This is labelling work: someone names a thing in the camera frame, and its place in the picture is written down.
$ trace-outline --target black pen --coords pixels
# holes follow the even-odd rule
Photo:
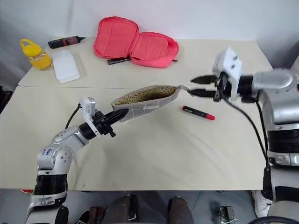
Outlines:
[[[211,114],[209,114],[209,113],[205,113],[205,112],[196,110],[196,109],[191,108],[191,107],[188,107],[188,106],[183,106],[183,107],[182,107],[182,110],[183,110],[183,111],[186,111],[186,112],[188,112],[188,113],[192,113],[192,114],[195,114],[195,115],[197,115],[197,116],[200,116],[200,117],[209,119],[209,120],[215,120],[215,116],[214,116],[214,115],[211,115]]]

